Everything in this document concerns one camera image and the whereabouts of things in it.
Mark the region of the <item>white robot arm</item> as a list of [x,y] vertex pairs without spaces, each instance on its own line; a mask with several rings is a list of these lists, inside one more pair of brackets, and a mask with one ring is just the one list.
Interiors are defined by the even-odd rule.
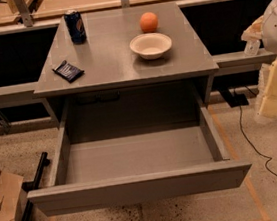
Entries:
[[272,0],[262,16],[241,35],[249,43],[261,40],[266,51],[276,55],[272,64],[263,64],[259,72],[255,120],[269,123],[277,118],[277,0]]

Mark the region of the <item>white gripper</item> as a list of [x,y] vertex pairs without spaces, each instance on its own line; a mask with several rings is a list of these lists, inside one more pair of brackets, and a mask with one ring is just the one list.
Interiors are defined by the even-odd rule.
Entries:
[[[262,40],[263,17],[258,17],[241,34],[241,40],[245,41],[244,54],[256,56]],[[262,64],[258,76],[258,94],[255,99],[254,120],[259,123],[270,123],[270,116],[277,116],[277,58],[272,64]]]

